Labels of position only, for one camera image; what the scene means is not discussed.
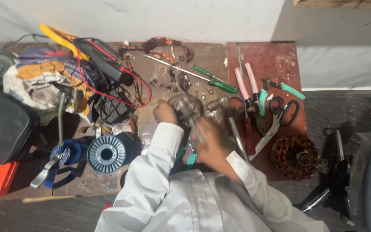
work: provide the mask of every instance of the black bag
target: black bag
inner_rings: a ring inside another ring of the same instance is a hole
[[[0,164],[18,160],[31,148],[40,119],[31,108],[0,92]]]

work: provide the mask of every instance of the red wooden board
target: red wooden board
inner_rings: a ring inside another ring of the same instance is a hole
[[[247,92],[251,94],[251,86],[249,77],[244,67],[245,63],[249,62],[257,86],[259,90],[263,87],[261,78],[269,76],[271,81],[281,83],[284,82],[287,85],[293,87],[297,91],[301,92],[300,74],[298,70],[296,44],[295,43],[272,43],[272,42],[250,42],[240,43],[241,54],[244,57],[242,60],[243,67],[243,80],[247,88]],[[237,43],[227,43],[227,58],[228,58],[228,76],[229,83],[233,86],[238,86],[237,79],[234,74],[234,69],[239,67]],[[270,140],[270,142],[263,148],[263,150],[251,161],[251,164],[258,170],[265,173],[269,181],[286,180],[286,177],[277,170],[276,166],[271,162],[271,148],[274,142],[280,138],[289,134],[302,134],[307,135],[306,132],[306,117],[304,114],[303,101],[299,98],[289,94],[280,89],[270,87],[268,91],[268,97],[273,94],[273,97],[281,96],[284,99],[284,103],[287,104],[290,100],[296,99],[300,102],[300,112],[296,120],[287,127],[280,127],[276,135]],[[271,127],[273,117],[269,110],[269,100],[265,102],[265,130],[268,131]],[[294,113],[294,105],[290,109],[288,116]],[[259,133],[254,133],[254,144],[261,139]]]

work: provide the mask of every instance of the person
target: person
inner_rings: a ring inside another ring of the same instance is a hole
[[[164,100],[153,110],[158,123],[146,155],[132,161],[125,186],[105,209],[95,232],[328,232],[267,184],[266,176],[221,145],[215,127],[198,121],[205,144],[200,161],[216,172],[169,176],[184,131]]]

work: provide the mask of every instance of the gray floor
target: gray floor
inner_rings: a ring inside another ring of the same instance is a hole
[[[356,132],[371,130],[371,92],[367,91],[322,91],[305,92],[304,101],[307,131],[319,150],[325,137],[322,129],[327,127],[326,117],[332,128],[346,125],[351,138],[344,141],[346,154],[352,155],[359,146]],[[300,203],[318,184],[318,176],[302,182],[273,182],[271,185],[286,194],[293,203]],[[8,231],[66,231],[90,232],[97,223],[102,208],[113,196],[81,197],[77,199],[46,201],[23,204],[20,201],[0,202],[0,232]],[[308,215],[324,220],[332,232],[358,231],[359,226],[350,226],[339,218],[339,213],[318,206]]]

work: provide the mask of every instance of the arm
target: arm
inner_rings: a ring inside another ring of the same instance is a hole
[[[206,138],[204,146],[197,146],[199,159],[245,187],[264,223],[272,231],[329,232],[323,221],[309,218],[294,208],[284,194],[269,186],[262,172],[244,161],[235,151],[224,148],[216,129],[207,120],[200,120],[198,126]]]
[[[275,232],[329,232],[323,221],[309,218],[293,207],[289,198],[267,184],[264,173],[244,161],[235,151],[226,161],[244,183],[250,198],[267,226]]]
[[[159,101],[153,113],[160,123],[147,155],[131,162],[123,189],[113,206],[102,212],[95,231],[142,231],[169,191],[167,178],[184,131],[176,125],[174,111],[167,103]]]

